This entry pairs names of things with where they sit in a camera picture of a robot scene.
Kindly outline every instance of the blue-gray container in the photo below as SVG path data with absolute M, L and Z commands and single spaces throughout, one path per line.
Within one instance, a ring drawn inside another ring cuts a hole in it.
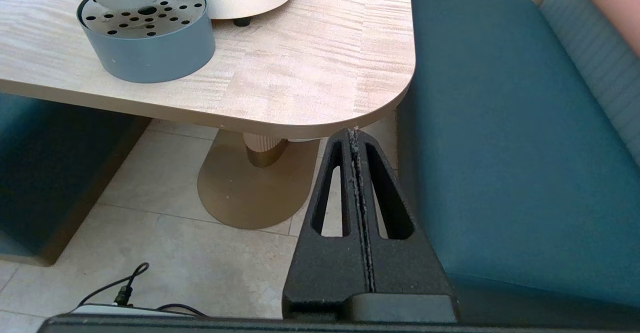
M 215 50 L 206 0 L 156 0 L 120 10 L 83 0 L 77 17 L 104 69 L 129 82 L 188 76 Z

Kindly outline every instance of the striped backrest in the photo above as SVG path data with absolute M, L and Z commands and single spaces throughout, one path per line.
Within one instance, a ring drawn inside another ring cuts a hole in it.
M 590 0 L 540 10 L 640 166 L 640 59 Z

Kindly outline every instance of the table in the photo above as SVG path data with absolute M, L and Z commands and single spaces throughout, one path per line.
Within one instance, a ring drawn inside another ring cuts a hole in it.
M 100 65 L 80 2 L 0 0 L 0 90 L 220 128 L 198 192 L 239 228 L 272 226 L 304 204 L 318 141 L 285 139 L 374 123 L 402 100 L 416 64 L 411 0 L 290 0 L 248 27 L 213 21 L 215 54 L 187 77 L 126 82 Z

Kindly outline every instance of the black cable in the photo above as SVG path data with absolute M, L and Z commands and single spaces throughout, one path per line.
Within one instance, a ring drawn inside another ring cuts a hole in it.
M 91 299 L 96 294 L 104 292 L 105 290 L 108 290 L 111 287 L 117 286 L 120 283 L 124 283 L 124 282 L 128 281 L 128 283 L 126 283 L 126 285 L 123 285 L 122 288 L 120 288 L 120 292 L 118 294 L 118 297 L 116 298 L 116 303 L 118 303 L 118 305 L 122 305 L 122 306 L 126 305 L 126 301 L 128 301 L 128 299 L 129 299 L 128 296 L 131 296 L 131 291 L 133 290 L 131 288 L 131 285 L 133 283 L 133 279 L 136 278 L 137 276 L 140 276 L 142 273 L 145 273 L 148 269 L 149 269 L 149 263 L 147 263 L 147 262 L 144 262 L 144 263 L 138 265 L 137 268 L 133 271 L 133 274 L 131 274 L 130 276 L 127 276 L 126 278 L 122 278 L 120 280 L 117 280 L 116 282 L 113 282 L 113 283 L 110 283 L 108 285 L 105 285 L 102 288 L 96 289 L 93 292 L 91 292 L 89 295 L 85 296 L 84 299 L 82 299 L 80 301 L 80 304 L 78 304 L 78 307 L 82 306 L 85 303 L 87 303 L 87 301 L 89 301 L 89 299 Z M 121 304 L 121 302 L 118 302 L 118 301 L 119 301 L 119 298 L 121 297 L 121 294 L 123 294 L 123 290 L 126 290 L 125 294 L 128 294 L 128 296 L 126 297 L 126 301 L 124 302 L 124 304 Z
M 188 306 L 186 304 L 180 304 L 180 303 L 171 303 L 171 304 L 165 304 L 165 305 L 162 305 L 162 306 L 158 306 L 158 308 L 156 308 L 156 310 L 164 311 L 167 308 L 182 308 L 183 310 L 187 310 L 187 311 L 193 312 L 196 315 L 199 315 L 200 317 L 208 317 L 208 315 L 204 314 L 203 312 L 199 311 L 198 309 L 193 308 L 192 306 Z

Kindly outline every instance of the black rubber foot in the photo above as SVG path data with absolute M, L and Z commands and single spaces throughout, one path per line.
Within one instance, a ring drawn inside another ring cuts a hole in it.
M 235 24 L 237 27 L 247 27 L 249 24 L 251 24 L 251 18 L 248 16 L 245 18 L 236 18 L 233 20 L 233 24 Z

